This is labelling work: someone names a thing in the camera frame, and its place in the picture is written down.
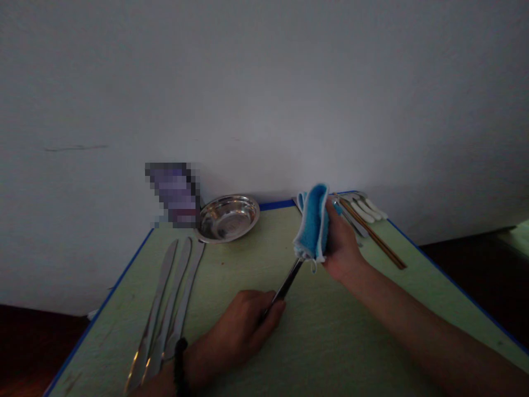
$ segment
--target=black wristband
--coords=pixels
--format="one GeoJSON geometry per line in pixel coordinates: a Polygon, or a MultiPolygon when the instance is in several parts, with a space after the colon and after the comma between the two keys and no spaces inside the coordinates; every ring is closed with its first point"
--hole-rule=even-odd
{"type": "Polygon", "coordinates": [[[178,397],[191,396],[191,390],[186,380],[186,375],[183,371],[183,352],[187,349],[187,341],[185,338],[180,338],[175,347],[175,364],[174,364],[174,380],[176,386],[176,395],[178,397]]]}

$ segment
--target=metal bowl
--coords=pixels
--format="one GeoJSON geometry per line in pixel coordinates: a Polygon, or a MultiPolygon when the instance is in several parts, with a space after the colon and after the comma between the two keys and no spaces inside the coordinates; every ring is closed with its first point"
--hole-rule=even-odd
{"type": "Polygon", "coordinates": [[[259,214],[259,204],[251,197],[219,197],[202,208],[200,227],[195,233],[205,243],[227,243],[248,233],[259,220],[259,214]]]}

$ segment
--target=wooden floor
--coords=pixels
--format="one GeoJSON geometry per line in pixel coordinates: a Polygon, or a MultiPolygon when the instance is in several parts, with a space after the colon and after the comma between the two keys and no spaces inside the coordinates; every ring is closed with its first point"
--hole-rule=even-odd
{"type": "MultiPolygon", "coordinates": [[[[529,348],[529,258],[493,235],[421,247],[529,348]]],[[[0,397],[41,396],[89,322],[0,305],[0,397]]]]}

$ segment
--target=blue towel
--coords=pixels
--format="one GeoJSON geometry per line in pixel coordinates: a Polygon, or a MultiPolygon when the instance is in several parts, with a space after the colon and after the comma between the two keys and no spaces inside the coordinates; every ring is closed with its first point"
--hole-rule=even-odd
{"type": "Polygon", "coordinates": [[[294,252],[299,258],[311,259],[315,263],[325,262],[323,254],[329,226],[325,201],[328,194],[329,187],[325,184],[317,184],[309,193],[298,193],[302,217],[298,235],[294,239],[294,252]]]}

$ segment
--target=hand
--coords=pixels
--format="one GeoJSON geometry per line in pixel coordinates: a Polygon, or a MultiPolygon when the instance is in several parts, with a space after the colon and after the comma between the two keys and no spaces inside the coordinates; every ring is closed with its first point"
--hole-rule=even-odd
{"type": "Polygon", "coordinates": [[[357,236],[353,228],[334,208],[331,199],[325,204],[329,215],[329,232],[327,237],[327,259],[323,266],[336,281],[343,282],[344,277],[356,266],[366,264],[357,245],[357,236]]]}
{"type": "Polygon", "coordinates": [[[285,310],[285,302],[277,301],[264,322],[258,323],[274,295],[273,291],[240,291],[213,328],[185,351],[184,371],[193,392],[261,349],[285,310]]]}

